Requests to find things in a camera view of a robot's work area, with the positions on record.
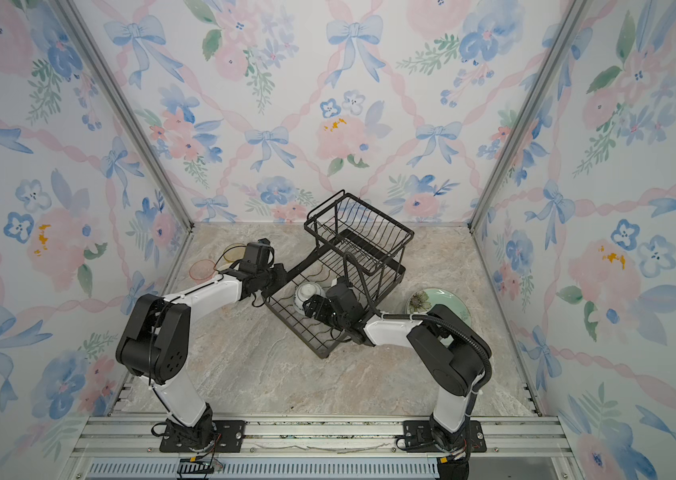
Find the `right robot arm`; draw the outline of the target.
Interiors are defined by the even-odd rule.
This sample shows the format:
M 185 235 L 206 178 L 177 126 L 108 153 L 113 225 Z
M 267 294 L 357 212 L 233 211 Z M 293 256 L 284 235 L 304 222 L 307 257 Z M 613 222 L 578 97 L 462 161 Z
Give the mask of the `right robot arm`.
M 492 351 L 452 309 L 436 304 L 425 313 L 383 312 L 371 300 L 361 302 L 344 280 L 326 290 L 309 283 L 296 290 L 295 301 L 306 317 L 356 343 L 415 351 L 439 386 L 430 416 L 434 444 L 444 452 L 471 449 L 471 417 L 493 376 Z

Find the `black wire dish rack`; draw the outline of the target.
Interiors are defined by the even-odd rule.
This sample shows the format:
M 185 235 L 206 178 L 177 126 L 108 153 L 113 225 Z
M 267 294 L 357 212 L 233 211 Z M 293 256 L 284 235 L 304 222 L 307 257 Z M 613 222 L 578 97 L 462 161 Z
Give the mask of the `black wire dish rack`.
M 344 280 L 353 285 L 361 302 L 371 300 L 379 307 L 405 276 L 402 260 L 414 231 L 344 190 L 311 210 L 304 229 L 314 238 L 314 249 L 287 271 L 288 283 L 265 305 L 317 357 L 325 359 L 338 346 L 354 341 L 297 312 L 295 289 L 314 282 L 326 290 Z

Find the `green plate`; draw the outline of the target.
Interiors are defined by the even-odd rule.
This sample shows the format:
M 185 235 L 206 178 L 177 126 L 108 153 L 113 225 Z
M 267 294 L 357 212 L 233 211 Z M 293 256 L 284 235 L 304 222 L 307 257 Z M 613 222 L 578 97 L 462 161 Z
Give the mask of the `green plate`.
M 471 325 L 471 313 L 465 302 L 454 293 L 441 288 L 424 288 L 414 292 L 407 301 L 408 314 L 426 314 L 436 305 L 444 305 L 465 324 Z

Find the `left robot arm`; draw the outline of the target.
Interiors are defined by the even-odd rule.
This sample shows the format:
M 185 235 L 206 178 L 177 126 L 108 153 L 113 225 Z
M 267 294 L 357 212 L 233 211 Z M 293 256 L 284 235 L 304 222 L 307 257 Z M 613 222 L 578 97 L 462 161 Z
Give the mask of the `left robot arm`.
M 192 321 L 251 296 L 271 294 L 286 279 L 273 246 L 263 238 L 248 243 L 240 260 L 201 285 L 136 299 L 115 358 L 144 379 L 166 409 L 167 435 L 193 450 L 207 448 L 215 438 L 212 408 L 185 371 Z

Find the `blue floral bowl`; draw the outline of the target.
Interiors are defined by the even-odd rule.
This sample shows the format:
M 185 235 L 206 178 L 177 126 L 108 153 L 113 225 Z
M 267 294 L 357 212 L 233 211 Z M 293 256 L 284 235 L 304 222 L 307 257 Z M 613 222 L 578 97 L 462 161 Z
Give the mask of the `blue floral bowl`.
M 314 282 L 304 282 L 296 289 L 293 297 L 293 305 L 297 312 L 305 314 L 305 303 L 313 296 L 323 296 L 325 293 L 323 287 Z

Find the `pink glass cup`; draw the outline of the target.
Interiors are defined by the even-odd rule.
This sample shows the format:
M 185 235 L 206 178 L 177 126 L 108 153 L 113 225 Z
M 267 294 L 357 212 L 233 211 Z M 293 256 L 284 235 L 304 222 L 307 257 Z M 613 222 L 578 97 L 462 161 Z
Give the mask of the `pink glass cup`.
M 202 284 L 216 275 L 216 263 L 210 259 L 198 260 L 189 267 L 188 275 L 195 284 Z

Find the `yellow glass cup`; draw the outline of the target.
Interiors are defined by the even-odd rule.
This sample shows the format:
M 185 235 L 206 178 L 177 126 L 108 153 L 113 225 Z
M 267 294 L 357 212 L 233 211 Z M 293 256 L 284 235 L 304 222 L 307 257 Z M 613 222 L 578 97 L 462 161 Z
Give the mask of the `yellow glass cup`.
M 237 243 L 229 245 L 225 248 L 221 259 L 218 261 L 218 266 L 221 269 L 229 268 L 237 260 L 241 260 L 245 256 L 246 245 Z

